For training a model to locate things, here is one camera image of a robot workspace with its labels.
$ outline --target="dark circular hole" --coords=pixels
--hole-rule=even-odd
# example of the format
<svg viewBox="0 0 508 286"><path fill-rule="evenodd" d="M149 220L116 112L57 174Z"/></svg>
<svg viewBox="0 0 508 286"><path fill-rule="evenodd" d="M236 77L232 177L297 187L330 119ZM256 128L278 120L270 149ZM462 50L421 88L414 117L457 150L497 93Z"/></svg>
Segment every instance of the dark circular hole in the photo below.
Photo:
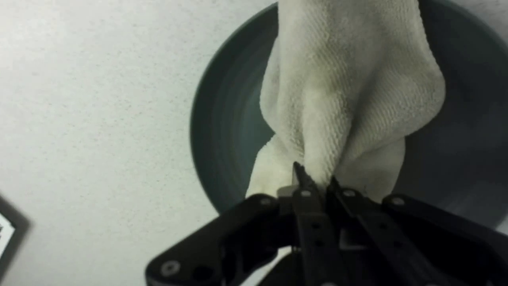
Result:
<svg viewBox="0 0 508 286"><path fill-rule="evenodd" d="M213 269L206 265L198 265L192 271L192 277L197 281L205 281L205 279L209 279L211 276L213 276Z"/></svg>
<svg viewBox="0 0 508 286"><path fill-rule="evenodd" d="M403 247L403 244L402 244L402 241L394 241L394 247L397 247L397 249L400 249L400 247Z"/></svg>

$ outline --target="white towel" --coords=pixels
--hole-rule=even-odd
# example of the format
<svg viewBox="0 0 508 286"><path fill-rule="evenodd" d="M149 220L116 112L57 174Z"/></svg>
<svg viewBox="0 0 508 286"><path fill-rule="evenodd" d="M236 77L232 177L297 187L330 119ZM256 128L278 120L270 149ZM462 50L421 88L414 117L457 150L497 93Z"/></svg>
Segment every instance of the white towel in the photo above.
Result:
<svg viewBox="0 0 508 286"><path fill-rule="evenodd" d="M275 136L248 195L290 184L300 161L379 200L402 168L403 138L441 107L444 79L417 0L279 0L279 34L260 93Z"/></svg>

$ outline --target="screw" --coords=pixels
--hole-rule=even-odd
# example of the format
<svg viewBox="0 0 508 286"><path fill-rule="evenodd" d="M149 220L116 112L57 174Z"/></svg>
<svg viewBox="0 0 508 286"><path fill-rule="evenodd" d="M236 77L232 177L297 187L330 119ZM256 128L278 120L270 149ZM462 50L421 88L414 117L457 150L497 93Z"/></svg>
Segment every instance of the screw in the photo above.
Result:
<svg viewBox="0 0 508 286"><path fill-rule="evenodd" d="M313 193L309 190L302 190L300 195L302 196L311 196Z"/></svg>
<svg viewBox="0 0 508 286"><path fill-rule="evenodd" d="M349 190L344 190L343 193L344 193L346 196L356 196L356 190L351 190L351 188L349 188Z"/></svg>
<svg viewBox="0 0 508 286"><path fill-rule="evenodd" d="M397 206L406 204L406 201L402 196L394 196L392 203L397 204Z"/></svg>
<svg viewBox="0 0 508 286"><path fill-rule="evenodd" d="M260 204L270 204L270 203L271 203L270 198L262 198L262 200L260 200Z"/></svg>
<svg viewBox="0 0 508 286"><path fill-rule="evenodd" d="M178 260L168 260L165 263L162 263L160 266L160 273L162 276L173 276L179 271L181 265Z"/></svg>

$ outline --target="black object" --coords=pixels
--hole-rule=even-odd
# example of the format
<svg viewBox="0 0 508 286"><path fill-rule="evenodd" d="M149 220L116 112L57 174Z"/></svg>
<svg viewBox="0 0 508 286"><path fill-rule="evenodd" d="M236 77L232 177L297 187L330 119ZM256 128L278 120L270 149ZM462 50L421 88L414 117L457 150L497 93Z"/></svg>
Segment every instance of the black object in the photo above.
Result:
<svg viewBox="0 0 508 286"><path fill-rule="evenodd" d="M508 238L406 195L373 203L303 166L279 196L252 195L146 268L148 286L236 286L292 246L260 286L506 286Z"/></svg>
<svg viewBox="0 0 508 286"><path fill-rule="evenodd" d="M14 233L9 238L5 250L0 255L0 282L14 258L16 250L19 249L27 230L29 219L24 217L11 203L0 196L0 214L14 227Z"/></svg>
<svg viewBox="0 0 508 286"><path fill-rule="evenodd" d="M421 10L448 90L441 112L406 138L395 192L492 227L508 201L508 52L451 1L422 0ZM221 212L244 198L256 153L271 136L259 90L276 33L270 6L227 39L197 90L192 153Z"/></svg>

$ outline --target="cloth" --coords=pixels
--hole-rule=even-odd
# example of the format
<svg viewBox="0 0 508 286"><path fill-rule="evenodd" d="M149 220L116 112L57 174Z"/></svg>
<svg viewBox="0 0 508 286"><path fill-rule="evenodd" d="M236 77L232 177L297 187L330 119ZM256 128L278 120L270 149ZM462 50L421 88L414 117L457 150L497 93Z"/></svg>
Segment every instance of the cloth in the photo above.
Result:
<svg viewBox="0 0 508 286"><path fill-rule="evenodd" d="M444 101L417 0L279 0L279 33L262 82L273 138L248 195L276 195L300 161L379 200L403 163L405 136Z"/></svg>

